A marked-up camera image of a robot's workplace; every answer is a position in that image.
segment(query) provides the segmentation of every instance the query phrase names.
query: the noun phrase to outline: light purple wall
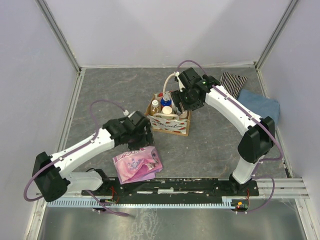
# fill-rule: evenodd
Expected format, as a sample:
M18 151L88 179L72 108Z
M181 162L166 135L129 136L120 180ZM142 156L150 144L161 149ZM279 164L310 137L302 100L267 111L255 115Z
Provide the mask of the light purple wall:
M33 0L0 1L0 239L21 240L35 157L57 146L76 72Z
M314 205L320 199L319 9L319 0L298 3L262 67L269 97L280 102L279 130L292 169Z
M257 61L290 2L46 1L83 67Z

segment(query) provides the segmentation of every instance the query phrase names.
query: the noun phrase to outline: white plastic clip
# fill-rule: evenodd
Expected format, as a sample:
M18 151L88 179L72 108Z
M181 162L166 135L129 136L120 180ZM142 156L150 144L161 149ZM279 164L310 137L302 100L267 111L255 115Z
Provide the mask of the white plastic clip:
M127 116L129 116L129 111L128 111L128 110L125 110L125 111L123 112L123 114L127 117Z

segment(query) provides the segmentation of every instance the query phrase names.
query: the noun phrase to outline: gray mat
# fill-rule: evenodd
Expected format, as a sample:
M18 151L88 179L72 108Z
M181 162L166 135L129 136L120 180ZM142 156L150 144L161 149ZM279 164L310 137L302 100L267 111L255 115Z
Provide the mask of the gray mat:
M145 112L153 93L161 92L165 79L174 68L91 68L84 75L75 108L67 147L83 140L95 130L89 115L89 105L97 99L111 99L131 111ZM256 70L244 68L206 68L207 73L220 79L223 72L247 77L244 89L262 94ZM172 80L167 90L178 89ZM112 104L97 103L93 107L99 124L109 119L121 118L121 110ZM239 161L237 146L241 136L236 128L213 107L205 105L192 112L189 136L154 132L155 146L160 154L163 170L157 177L228 178ZM117 175L112 157L127 151L122 145L103 152L87 161L75 171L100 168L110 177ZM274 147L268 157L278 156ZM272 175L285 178L282 162L266 162L257 176Z

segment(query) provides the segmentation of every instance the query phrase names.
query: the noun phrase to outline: small bottle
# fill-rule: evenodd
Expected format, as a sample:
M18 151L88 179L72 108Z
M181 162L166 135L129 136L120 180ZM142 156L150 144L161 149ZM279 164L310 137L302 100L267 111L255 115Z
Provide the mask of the small bottle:
M165 94L165 95L163 96L163 98L161 99L160 102L161 102L161 109L163 109L163 108L166 107L166 106L171 107L172 101L171 101L170 97L167 96L167 94Z
M153 100L151 103L150 116L160 113L160 107L158 100Z
M184 119L187 119L188 118L188 111L183 111L180 115L179 115L179 118L181 120L184 120Z

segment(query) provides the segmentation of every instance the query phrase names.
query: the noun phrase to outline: blue towel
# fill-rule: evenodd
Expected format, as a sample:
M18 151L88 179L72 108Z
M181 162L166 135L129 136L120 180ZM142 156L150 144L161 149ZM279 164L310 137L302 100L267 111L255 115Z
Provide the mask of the blue towel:
M261 117L271 117L274 124L278 124L280 105L277 100L242 89L237 100L247 109Z

